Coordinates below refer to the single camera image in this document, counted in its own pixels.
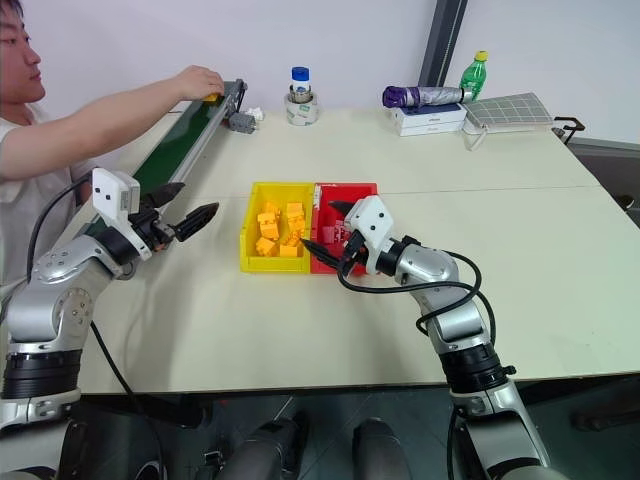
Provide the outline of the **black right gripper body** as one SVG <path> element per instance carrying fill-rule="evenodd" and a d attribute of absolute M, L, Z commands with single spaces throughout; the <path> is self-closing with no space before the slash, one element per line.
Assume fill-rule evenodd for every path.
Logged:
<path fill-rule="evenodd" d="M 353 230 L 344 244 L 341 262 L 344 265 L 365 265 L 368 256 L 366 238 L 359 230 Z"/>

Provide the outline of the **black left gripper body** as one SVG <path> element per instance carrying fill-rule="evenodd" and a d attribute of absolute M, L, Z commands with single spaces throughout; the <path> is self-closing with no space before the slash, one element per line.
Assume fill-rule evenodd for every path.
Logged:
<path fill-rule="evenodd" d="M 130 215 L 130 224 L 134 232 L 153 252 L 161 251 L 174 240 L 174 229 L 165 224 L 156 209 L 144 209 Z"/>

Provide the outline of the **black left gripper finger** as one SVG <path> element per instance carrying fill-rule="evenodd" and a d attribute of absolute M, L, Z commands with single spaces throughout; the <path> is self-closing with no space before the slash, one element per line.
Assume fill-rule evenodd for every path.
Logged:
<path fill-rule="evenodd" d="M 213 220 L 218 209 L 218 202 L 197 207 L 188 213 L 181 222 L 173 226 L 174 237 L 180 242 L 185 242 L 206 227 Z"/>
<path fill-rule="evenodd" d="M 173 201 L 184 187 L 183 182 L 171 182 L 159 186 L 141 197 L 141 209 L 160 209 Z"/>

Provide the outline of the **person's bare hand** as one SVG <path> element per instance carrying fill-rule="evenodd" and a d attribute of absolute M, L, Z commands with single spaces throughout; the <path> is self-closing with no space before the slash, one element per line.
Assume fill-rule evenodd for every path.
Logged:
<path fill-rule="evenodd" d="M 224 81 L 219 73 L 192 65 L 175 76 L 182 100 L 206 100 L 224 94 Z"/>

